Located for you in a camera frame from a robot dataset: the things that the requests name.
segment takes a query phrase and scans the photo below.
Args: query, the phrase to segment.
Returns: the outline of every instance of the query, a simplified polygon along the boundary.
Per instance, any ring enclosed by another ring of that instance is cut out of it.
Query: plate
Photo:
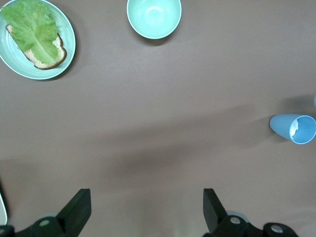
[[[16,4],[17,0],[11,0],[4,6]],[[56,21],[56,25],[59,30],[60,38],[63,40],[64,48],[67,51],[66,59],[58,65],[56,68],[42,70],[34,67],[34,64],[29,61],[18,49],[18,45],[15,43],[9,32],[6,30],[8,24],[0,15],[0,57],[3,62],[16,73],[30,79],[45,80],[56,77],[65,71],[69,67],[71,61],[74,58],[76,50],[76,38],[74,29],[69,22],[66,15],[59,10],[56,6],[41,0],[49,7],[51,11],[51,17]]]

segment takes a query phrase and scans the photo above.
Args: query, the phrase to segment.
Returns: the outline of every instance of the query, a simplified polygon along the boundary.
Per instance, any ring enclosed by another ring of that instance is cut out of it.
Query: bowl rim
[[[145,37],[145,38],[148,38],[148,39],[152,39],[152,40],[158,40],[158,39],[162,39],[164,37],[167,37],[168,35],[170,35],[172,32],[174,32],[174,30],[178,27],[179,23],[180,23],[180,20],[181,20],[181,16],[182,16],[182,4],[181,4],[181,0],[176,0],[177,2],[179,2],[179,6],[180,6],[180,14],[179,14],[179,18],[178,18],[178,21],[177,23],[175,24],[175,26],[173,27],[173,29],[168,32],[167,34],[163,35],[163,36],[159,36],[159,37],[150,37],[150,36],[147,36],[141,32],[139,32],[133,25],[132,21],[130,20],[130,17],[129,17],[129,11],[128,11],[128,6],[129,6],[129,3],[130,3],[131,0],[127,0],[127,5],[126,5],[126,12],[127,12],[127,18],[128,18],[128,21],[130,23],[130,25],[132,26],[132,28],[138,33],[140,34],[141,36]]]

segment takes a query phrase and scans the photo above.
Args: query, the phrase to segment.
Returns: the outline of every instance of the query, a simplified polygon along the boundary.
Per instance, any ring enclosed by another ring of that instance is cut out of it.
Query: cup opening
[[[316,135],[316,121],[310,116],[301,116],[291,125],[291,140],[297,144],[306,144]]]

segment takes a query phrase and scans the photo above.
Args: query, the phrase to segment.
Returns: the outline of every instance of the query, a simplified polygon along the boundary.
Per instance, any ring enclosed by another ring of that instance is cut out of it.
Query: plate rim
[[[7,5],[9,5],[9,4],[11,4],[11,3],[15,2],[15,1],[18,1],[18,0],[10,0],[10,1],[8,1],[5,5],[3,5],[2,7],[7,6]],[[64,65],[61,70],[57,71],[57,72],[56,72],[55,74],[53,74],[53,75],[44,76],[44,77],[32,77],[32,76],[24,75],[23,73],[18,72],[17,70],[13,69],[13,68],[5,61],[5,59],[3,59],[3,57],[2,57],[1,54],[0,54],[0,58],[2,59],[2,61],[3,61],[12,71],[14,71],[15,73],[17,73],[17,74],[19,74],[19,75],[21,75],[21,76],[23,76],[23,77],[25,77],[25,78],[34,79],[34,80],[47,80],[47,79],[53,79],[53,78],[59,76],[60,74],[62,74],[62,73],[70,66],[70,64],[71,64],[71,62],[73,61],[74,56],[75,56],[77,44],[76,44],[76,35],[75,35],[75,31],[74,31],[74,29],[73,29],[73,26],[71,25],[71,22],[69,21],[68,17],[64,14],[64,12],[63,12],[62,10],[60,10],[57,6],[55,6],[54,4],[52,4],[51,2],[49,2],[49,1],[47,1],[47,0],[40,0],[40,1],[42,1],[42,2],[46,3],[47,5],[49,5],[50,8],[55,8],[55,9],[57,10],[58,14],[61,14],[61,15],[63,16],[63,18],[65,18],[67,24],[70,26],[70,32],[71,32],[71,36],[72,36],[71,38],[73,39],[74,49],[73,49],[71,52],[68,52],[68,51],[67,51],[67,56],[68,56],[68,55],[70,56],[69,62],[68,62],[66,65]]]

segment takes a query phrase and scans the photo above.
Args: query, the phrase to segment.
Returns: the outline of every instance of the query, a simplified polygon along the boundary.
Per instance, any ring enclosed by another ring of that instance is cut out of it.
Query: screw
[[[49,220],[43,220],[40,222],[39,226],[46,226],[48,225],[48,223],[49,223]]]
[[[278,226],[278,225],[271,226],[271,230],[278,234],[283,233],[283,229],[281,228],[281,226]]]
[[[239,225],[240,224],[240,219],[238,219],[237,217],[233,216],[231,217],[231,222],[235,225]]]

